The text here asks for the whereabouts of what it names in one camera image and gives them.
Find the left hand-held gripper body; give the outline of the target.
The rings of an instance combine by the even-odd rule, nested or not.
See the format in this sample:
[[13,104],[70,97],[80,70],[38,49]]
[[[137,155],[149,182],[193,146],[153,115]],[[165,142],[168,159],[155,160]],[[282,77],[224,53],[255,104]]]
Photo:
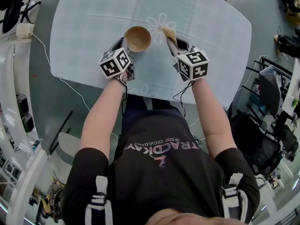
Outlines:
[[113,78],[124,72],[127,72],[129,81],[135,79],[134,57],[129,54],[129,50],[123,47],[112,52],[107,51],[98,61],[104,77]]

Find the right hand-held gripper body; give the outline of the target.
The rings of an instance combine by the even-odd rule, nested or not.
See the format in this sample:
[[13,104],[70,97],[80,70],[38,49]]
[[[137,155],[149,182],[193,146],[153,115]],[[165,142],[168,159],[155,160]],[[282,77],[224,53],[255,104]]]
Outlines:
[[182,80],[195,81],[207,75],[209,58],[204,50],[193,46],[190,51],[179,54],[175,58],[174,68]]

